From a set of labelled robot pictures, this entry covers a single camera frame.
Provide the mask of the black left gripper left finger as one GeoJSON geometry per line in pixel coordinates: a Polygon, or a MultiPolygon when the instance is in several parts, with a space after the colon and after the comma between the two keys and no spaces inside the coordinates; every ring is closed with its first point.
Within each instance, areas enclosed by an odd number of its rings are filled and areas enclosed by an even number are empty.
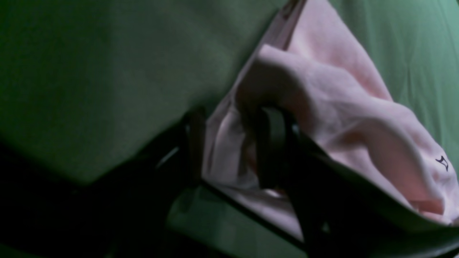
{"type": "Polygon", "coordinates": [[[174,200],[199,181],[204,140],[205,108],[195,107],[108,174],[108,200],[174,200]]]}

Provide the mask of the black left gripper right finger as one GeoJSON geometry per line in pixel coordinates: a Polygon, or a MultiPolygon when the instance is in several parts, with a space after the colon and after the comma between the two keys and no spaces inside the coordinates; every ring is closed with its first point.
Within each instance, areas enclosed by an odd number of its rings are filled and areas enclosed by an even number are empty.
{"type": "Polygon", "coordinates": [[[332,160],[288,112],[259,108],[255,135],[260,186],[287,193],[308,255],[458,254],[458,227],[421,217],[332,160]]]}

